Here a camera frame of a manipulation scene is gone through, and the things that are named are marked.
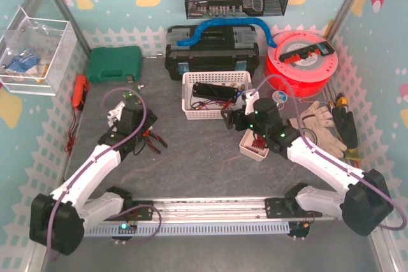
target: white storage bin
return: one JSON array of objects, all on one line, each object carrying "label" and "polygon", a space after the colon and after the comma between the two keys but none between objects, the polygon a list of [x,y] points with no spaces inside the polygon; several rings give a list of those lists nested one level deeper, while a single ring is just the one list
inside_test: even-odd
[{"label": "white storage bin", "polygon": [[257,162],[261,162],[269,153],[269,149],[259,149],[252,147],[252,142],[254,141],[254,136],[252,130],[246,130],[244,137],[240,142],[240,152]]},{"label": "white storage bin", "polygon": [[[245,90],[252,89],[251,76],[248,71],[220,71],[220,72],[199,72],[199,73],[184,73],[182,87],[182,109],[188,120],[203,120],[203,119],[222,119],[222,107],[212,104],[208,105],[208,110],[194,110],[191,104],[205,99],[192,97],[193,85],[196,82],[226,85],[235,83],[237,86],[245,85]],[[231,107],[238,110],[243,105],[242,97],[239,97]]]},{"label": "white storage bin", "polygon": [[34,48],[41,55],[41,59],[49,62],[48,69],[40,71],[37,75],[7,71],[5,68],[14,55],[5,51],[0,58],[0,82],[9,92],[55,96],[77,43],[77,36],[70,22],[28,16],[17,27],[17,30],[20,31],[19,35],[23,37],[25,29],[32,27],[34,22],[50,27],[35,32],[36,46]]}]

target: blue hose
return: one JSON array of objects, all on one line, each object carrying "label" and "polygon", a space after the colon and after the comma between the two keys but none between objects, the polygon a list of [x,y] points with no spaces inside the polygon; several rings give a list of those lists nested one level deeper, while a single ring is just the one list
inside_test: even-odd
[{"label": "blue hose", "polygon": [[187,39],[182,39],[181,41],[177,41],[177,46],[188,47],[197,44],[198,41],[200,40],[201,35],[203,34],[203,31],[208,27],[214,27],[217,25],[250,25],[250,24],[258,25],[262,28],[263,32],[265,32],[266,42],[268,43],[268,46],[272,48],[277,47],[266,22],[256,17],[214,18],[206,20],[205,22],[202,22],[200,25],[197,26],[193,36]]}]

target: wall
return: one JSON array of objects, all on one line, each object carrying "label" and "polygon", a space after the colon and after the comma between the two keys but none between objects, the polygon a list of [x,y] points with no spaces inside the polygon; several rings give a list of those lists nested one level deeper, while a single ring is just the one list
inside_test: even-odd
[{"label": "wall", "polygon": [[[408,210],[408,75],[406,0],[357,0],[335,40],[340,69],[335,91],[344,92],[359,134],[364,170],[384,174],[390,193]],[[394,212],[389,225],[399,225]],[[408,267],[408,229],[393,232],[397,254]]]},{"label": "wall", "polygon": [[[0,36],[23,1],[0,0]],[[61,18],[52,0],[36,16]],[[31,201],[55,188],[64,166],[73,82],[87,59],[78,45],[67,61],[56,97],[10,94],[0,84],[0,271],[25,271],[34,246],[28,238]]]},{"label": "wall", "polygon": [[[94,47],[139,45],[144,55],[164,53],[166,31],[172,25],[198,24],[186,20],[184,0],[65,0],[81,30]],[[307,29],[324,34],[343,0],[289,0],[284,17],[263,18],[274,34]],[[266,52],[265,37],[259,32]]]}]

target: green case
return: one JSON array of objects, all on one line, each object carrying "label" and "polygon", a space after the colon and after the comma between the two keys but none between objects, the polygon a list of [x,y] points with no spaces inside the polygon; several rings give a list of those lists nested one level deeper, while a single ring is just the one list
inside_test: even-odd
[{"label": "green case", "polygon": [[94,48],[89,57],[86,76],[91,83],[139,80],[142,51],[138,46]]}]

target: pliers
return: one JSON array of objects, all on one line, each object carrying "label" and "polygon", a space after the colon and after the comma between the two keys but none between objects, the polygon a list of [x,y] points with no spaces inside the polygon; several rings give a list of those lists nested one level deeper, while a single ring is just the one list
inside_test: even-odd
[{"label": "pliers", "polygon": [[161,151],[160,151],[159,149],[157,149],[157,148],[153,145],[153,143],[151,142],[149,136],[150,136],[151,138],[154,138],[155,140],[160,141],[160,143],[161,143],[165,148],[167,148],[167,143],[164,141],[164,139],[162,139],[162,137],[160,137],[160,136],[154,134],[151,130],[147,130],[147,131],[143,134],[143,138],[145,139],[147,145],[149,146],[150,149],[152,149],[153,152],[155,152],[155,153],[157,153],[157,154],[160,154],[160,153],[161,153]]}]

